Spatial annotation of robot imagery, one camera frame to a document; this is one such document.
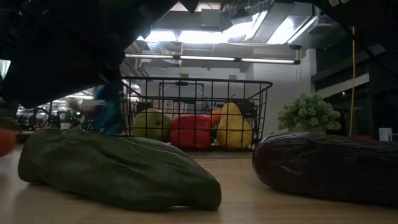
person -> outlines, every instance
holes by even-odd
[[[123,86],[120,83],[107,83],[95,86],[95,101],[105,101],[96,105],[93,114],[93,131],[118,135],[124,131],[124,119],[121,111]]]

wooden table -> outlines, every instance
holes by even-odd
[[[196,153],[198,163],[220,182],[223,203],[217,212],[189,208],[141,213],[102,205],[19,180],[20,151],[0,158],[1,224],[100,223],[398,223],[398,211],[369,205],[331,202],[276,192],[257,180],[249,154]]]

potted plant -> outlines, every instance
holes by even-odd
[[[323,101],[322,96],[307,96],[303,93],[279,112],[279,129],[324,134],[326,129],[341,128],[337,121],[340,116],[340,112],[334,111],[330,103]]]

wire basket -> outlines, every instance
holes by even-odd
[[[262,138],[271,82],[131,77],[122,84],[127,136],[185,151],[250,151]]]

cucumber plush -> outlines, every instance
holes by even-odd
[[[129,210],[216,210],[221,203],[220,184],[209,172],[153,139],[42,129],[27,140],[18,173],[26,182]]]

